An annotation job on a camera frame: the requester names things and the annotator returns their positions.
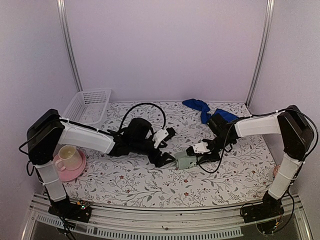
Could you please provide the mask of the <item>white plastic basket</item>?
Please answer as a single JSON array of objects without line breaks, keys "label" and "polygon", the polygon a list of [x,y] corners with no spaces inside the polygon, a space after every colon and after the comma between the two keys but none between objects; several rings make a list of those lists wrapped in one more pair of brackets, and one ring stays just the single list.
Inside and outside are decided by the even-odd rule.
[{"label": "white plastic basket", "polygon": [[97,88],[77,92],[62,117],[85,125],[96,125],[102,122],[110,100],[112,90]]}]

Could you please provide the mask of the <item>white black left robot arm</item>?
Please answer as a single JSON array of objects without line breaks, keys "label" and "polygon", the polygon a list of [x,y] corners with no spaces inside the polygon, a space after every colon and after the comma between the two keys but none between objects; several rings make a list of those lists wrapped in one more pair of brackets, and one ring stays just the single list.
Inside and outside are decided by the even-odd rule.
[{"label": "white black left robot arm", "polygon": [[18,150],[34,165],[49,198],[55,202],[55,209],[63,217],[70,217],[74,205],[68,201],[58,172],[52,166],[57,145],[87,148],[112,157],[137,153],[147,156],[151,164],[160,168],[175,160],[161,151],[166,146],[164,140],[174,134],[173,129],[166,127],[154,131],[143,118],[134,118],[127,127],[120,126],[117,131],[104,131],[62,118],[57,110],[49,109],[28,129],[27,140]]}]

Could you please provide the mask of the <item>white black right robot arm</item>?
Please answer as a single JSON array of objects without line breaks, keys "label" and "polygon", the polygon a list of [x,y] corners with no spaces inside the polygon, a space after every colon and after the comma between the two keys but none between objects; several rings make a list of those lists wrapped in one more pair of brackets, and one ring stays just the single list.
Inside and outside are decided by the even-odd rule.
[{"label": "white black right robot arm", "polygon": [[258,213],[269,218],[281,205],[297,179],[306,158],[314,151],[320,134],[317,125],[296,105],[270,113],[237,117],[224,110],[217,110],[207,121],[214,133],[213,140],[203,140],[186,150],[201,166],[207,161],[222,161],[226,147],[238,139],[261,135],[280,167],[269,189],[265,192]]}]

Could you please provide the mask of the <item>light green towel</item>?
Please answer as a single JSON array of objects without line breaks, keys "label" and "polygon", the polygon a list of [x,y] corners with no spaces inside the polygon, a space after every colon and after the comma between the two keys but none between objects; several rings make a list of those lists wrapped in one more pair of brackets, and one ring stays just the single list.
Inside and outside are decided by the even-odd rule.
[{"label": "light green towel", "polygon": [[196,157],[188,156],[186,150],[175,153],[174,158],[176,160],[176,167],[179,170],[186,170],[197,165]]}]

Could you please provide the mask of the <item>blue towel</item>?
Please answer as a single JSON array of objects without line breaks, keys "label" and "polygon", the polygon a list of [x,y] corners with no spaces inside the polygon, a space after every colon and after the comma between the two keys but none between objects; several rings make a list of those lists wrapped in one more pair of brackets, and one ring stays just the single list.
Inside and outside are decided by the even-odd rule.
[{"label": "blue towel", "polygon": [[222,118],[226,120],[228,123],[239,118],[238,116],[220,108],[217,108],[214,113],[210,113],[211,109],[209,108],[209,105],[206,102],[199,99],[187,99],[182,101],[182,104],[188,108],[199,111],[202,124],[207,124],[211,117],[217,114],[220,114]]}]

